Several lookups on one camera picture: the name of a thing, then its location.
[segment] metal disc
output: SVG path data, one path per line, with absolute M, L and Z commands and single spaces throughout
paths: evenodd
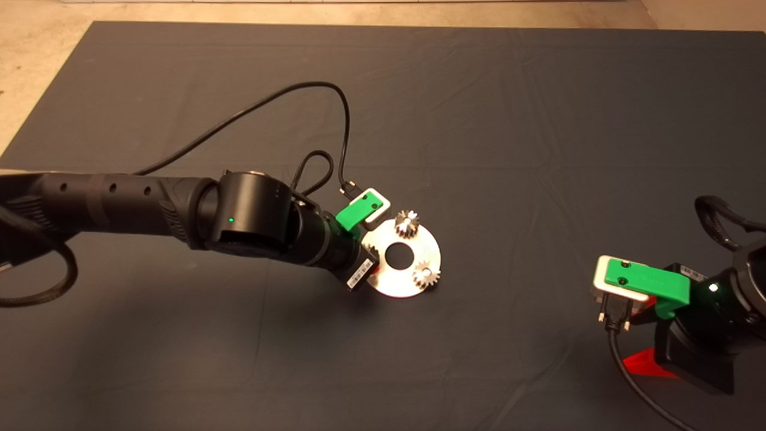
M 393 268 L 385 260 L 386 250 L 397 242 L 401 242 L 412 249 L 412 264 L 406 269 Z M 440 271 L 441 269 L 439 244 L 423 225 L 418 226 L 415 236 L 402 238 L 396 233 L 395 220 L 386 220 L 376 230 L 367 232 L 367 235 L 362 239 L 362 244 L 368 248 L 375 247 L 381 262 L 378 271 L 371 275 L 367 282 L 375 290 L 387 296 L 409 298 L 425 290 L 415 284 L 413 279 L 414 267 L 418 262 L 428 262 L 432 271 Z

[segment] red base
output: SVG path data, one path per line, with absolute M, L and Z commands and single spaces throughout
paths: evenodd
M 631 374 L 639 376 L 666 377 L 677 379 L 678 376 L 662 368 L 654 361 L 654 347 L 638 352 L 623 359 L 623 364 Z

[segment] cable connector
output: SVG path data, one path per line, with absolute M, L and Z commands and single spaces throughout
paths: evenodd
M 604 329 L 617 334 L 621 330 L 630 330 L 630 314 L 633 310 L 633 301 L 615 294 L 604 293 L 601 299 L 601 312 L 598 321 L 604 322 Z
M 348 200 L 352 201 L 358 198 L 364 190 L 360 189 L 353 181 L 346 181 L 340 185 L 340 194 L 344 195 Z

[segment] small gear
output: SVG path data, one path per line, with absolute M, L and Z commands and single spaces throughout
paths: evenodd
M 417 227 L 421 225 L 421 220 L 417 217 L 415 211 L 400 211 L 396 215 L 394 227 L 396 233 L 402 238 L 412 238 L 417 233 Z
M 368 252 L 370 252 L 370 253 L 371 253 L 373 256 L 375 256 L 376 258 L 379 258 L 379 257 L 380 257 L 380 252 L 378 252 L 378 249 L 377 249 L 377 248 L 375 248 L 374 246 L 372 246 L 372 245 L 370 245 L 370 246 L 367 246 L 367 245 L 363 245 L 362 247 L 366 248 L 366 249 L 367 249 L 367 251 L 368 251 Z
M 440 272 L 438 270 L 432 270 L 428 267 L 428 262 L 420 262 L 415 265 L 414 271 L 412 271 L 412 279 L 415 284 L 421 288 L 429 288 L 439 281 Z

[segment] gray mat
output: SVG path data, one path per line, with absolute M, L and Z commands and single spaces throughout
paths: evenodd
M 0 428 L 670 429 L 611 363 L 594 263 L 728 265 L 692 201 L 766 219 L 764 77 L 754 32 L 96 23 L 0 167 L 130 172 L 273 90 L 333 81 L 352 105 L 347 177 L 421 213 L 444 276 L 402 301 L 174 239 L 79 235 L 71 293 L 0 312 Z M 307 90 L 160 174 L 289 179 L 341 134 L 334 95 Z M 316 200 L 345 202 L 334 185 Z M 61 270 L 40 259 L 2 291 Z M 625 354 L 651 341 L 621 337 Z M 700 429 L 757 429 L 764 360 L 738 360 L 736 396 L 641 384 Z

